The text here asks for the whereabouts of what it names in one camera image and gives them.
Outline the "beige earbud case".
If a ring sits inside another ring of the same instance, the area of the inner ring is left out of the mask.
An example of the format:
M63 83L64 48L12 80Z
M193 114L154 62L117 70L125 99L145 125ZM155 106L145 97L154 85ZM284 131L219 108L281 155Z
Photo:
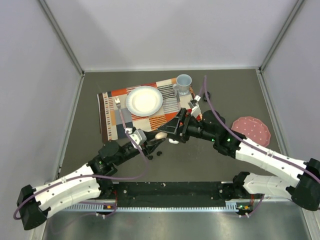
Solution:
M160 140L160 139L165 139L166 137L167 137L167 133L165 133L165 132L158 132L155 136L154 136L154 138L156 139L156 140Z

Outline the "white earbud charging case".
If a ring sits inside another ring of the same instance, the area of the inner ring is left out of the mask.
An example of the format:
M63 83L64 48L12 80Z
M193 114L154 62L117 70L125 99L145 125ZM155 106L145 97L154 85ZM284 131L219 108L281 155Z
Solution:
M175 145L179 144L179 141L173 140L173 139L171 139L171 138L169 138L168 141L169 141L169 143L171 143L171 144L175 144Z

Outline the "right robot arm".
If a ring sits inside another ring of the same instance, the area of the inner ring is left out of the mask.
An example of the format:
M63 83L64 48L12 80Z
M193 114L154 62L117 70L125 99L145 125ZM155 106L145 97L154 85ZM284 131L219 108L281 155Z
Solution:
M231 130L218 112L208 110L197 120L182 108L170 121L158 128L168 138L185 143L190 137L211 141L224 156L255 165L270 176L241 172L233 178L233 192L239 198L249 194L278 196L309 211L320 208L320 162L295 159L263 147Z

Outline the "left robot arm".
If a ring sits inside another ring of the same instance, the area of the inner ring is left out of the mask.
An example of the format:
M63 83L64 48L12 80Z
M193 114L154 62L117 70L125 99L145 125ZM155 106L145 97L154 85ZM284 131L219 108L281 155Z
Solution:
M142 155L146 161L165 141L167 134L137 129L127 137L129 141L124 145L119 145L115 140L107 141L92 160L64 177L37 187L30 184L24 186L20 190L13 218L20 220L23 229L28 231L74 204L109 198L114 191L116 167L137 155Z

